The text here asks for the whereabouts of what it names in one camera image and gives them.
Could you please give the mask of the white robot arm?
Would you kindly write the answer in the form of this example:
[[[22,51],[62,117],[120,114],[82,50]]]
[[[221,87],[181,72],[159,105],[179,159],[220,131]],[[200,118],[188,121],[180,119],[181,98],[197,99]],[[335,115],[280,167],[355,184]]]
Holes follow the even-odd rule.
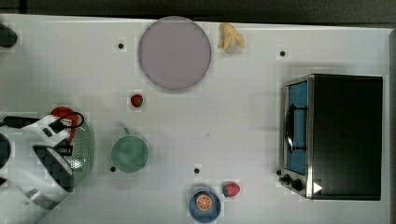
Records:
[[[74,190],[59,150],[73,121],[6,116],[1,122],[1,224],[36,224]]]

